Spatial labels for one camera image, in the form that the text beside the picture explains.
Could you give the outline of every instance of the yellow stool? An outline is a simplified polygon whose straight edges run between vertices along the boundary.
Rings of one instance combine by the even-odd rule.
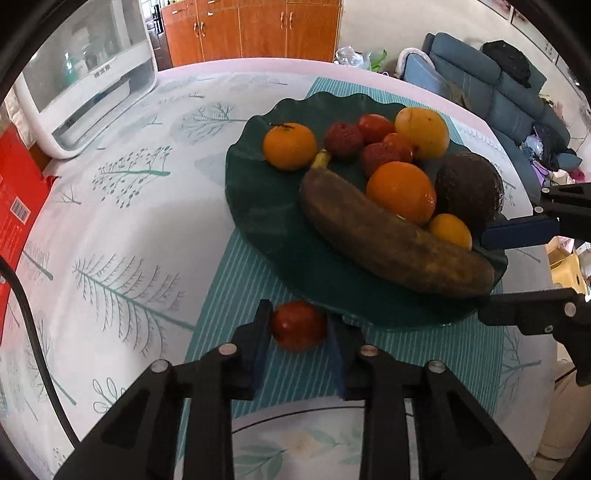
[[[562,260],[550,265],[552,282],[564,288],[573,288],[577,293],[587,293],[587,286],[581,267],[579,257],[576,254],[569,255]]]

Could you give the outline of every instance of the fruit plate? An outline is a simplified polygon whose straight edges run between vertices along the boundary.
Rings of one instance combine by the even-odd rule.
[[[298,203],[298,190],[306,169],[279,171],[262,153],[269,124],[296,122],[314,132],[319,145],[336,121],[354,124],[366,113],[394,119],[400,103],[378,103],[357,93],[337,97],[319,92],[305,100],[284,99],[266,115],[252,117],[238,142],[226,155],[226,198],[244,240],[274,267],[295,295],[307,301],[375,325],[418,328],[445,325],[474,312],[479,299],[457,300],[424,294],[394,284],[365,270],[329,245],[308,222]],[[450,143],[448,153],[467,151]],[[433,179],[437,160],[428,162]],[[365,191],[366,179],[356,163],[332,161],[329,168]],[[507,267],[502,251],[487,252],[475,245],[495,268],[495,285]]]

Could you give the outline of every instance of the banana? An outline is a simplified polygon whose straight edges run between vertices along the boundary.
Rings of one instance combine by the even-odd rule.
[[[327,168],[304,175],[299,197],[320,235],[379,277],[458,299],[492,289],[495,272],[486,258],[384,210]]]

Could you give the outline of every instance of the blue sofa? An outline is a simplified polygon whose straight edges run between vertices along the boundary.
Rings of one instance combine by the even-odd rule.
[[[517,83],[497,63],[481,51],[446,34],[428,34],[422,50],[429,55],[435,70],[419,55],[408,56],[402,80],[436,93],[448,100],[454,83],[466,95],[470,109],[490,126],[511,159],[530,200],[540,199],[540,182],[521,145],[533,132],[534,122],[556,129],[568,145],[570,134],[539,92],[546,77],[530,63],[530,88]],[[561,154],[561,168],[572,171],[581,163],[575,155]]]

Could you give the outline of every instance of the white appliance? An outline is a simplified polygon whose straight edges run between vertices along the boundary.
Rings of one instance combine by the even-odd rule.
[[[15,91],[39,146],[78,155],[156,83],[138,0],[89,0],[33,55]]]

